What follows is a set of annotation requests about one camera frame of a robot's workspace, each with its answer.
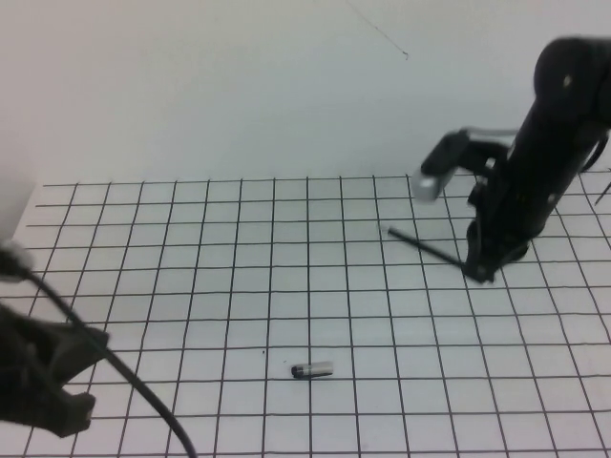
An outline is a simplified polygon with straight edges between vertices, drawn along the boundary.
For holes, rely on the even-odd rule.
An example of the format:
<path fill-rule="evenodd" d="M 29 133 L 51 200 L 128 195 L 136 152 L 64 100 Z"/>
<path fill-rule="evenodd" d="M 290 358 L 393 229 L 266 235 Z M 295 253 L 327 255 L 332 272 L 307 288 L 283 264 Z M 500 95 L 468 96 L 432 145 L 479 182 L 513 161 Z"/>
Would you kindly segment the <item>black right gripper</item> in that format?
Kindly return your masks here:
<path fill-rule="evenodd" d="M 507 159 L 475 185 L 467 229 L 465 275 L 494 282 L 499 262 L 510 262 L 545 226 L 552 210 L 579 172 L 580 152 L 558 145 L 515 145 Z"/>

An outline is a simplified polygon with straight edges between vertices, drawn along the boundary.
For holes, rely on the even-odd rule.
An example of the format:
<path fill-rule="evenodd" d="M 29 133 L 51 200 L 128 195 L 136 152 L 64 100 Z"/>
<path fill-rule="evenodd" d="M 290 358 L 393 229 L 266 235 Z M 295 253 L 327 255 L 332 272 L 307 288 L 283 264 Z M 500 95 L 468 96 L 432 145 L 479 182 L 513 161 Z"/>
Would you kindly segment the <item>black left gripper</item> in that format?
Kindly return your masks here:
<path fill-rule="evenodd" d="M 103 359 L 83 333 L 67 323 L 52 326 L 52 342 L 52 375 L 58 382 L 69 382 Z M 95 397 L 88 392 L 61 391 L 55 420 L 33 351 L 18 334 L 15 315 L 1 305 L 1 421 L 56 429 L 58 437 L 88 429 Z"/>

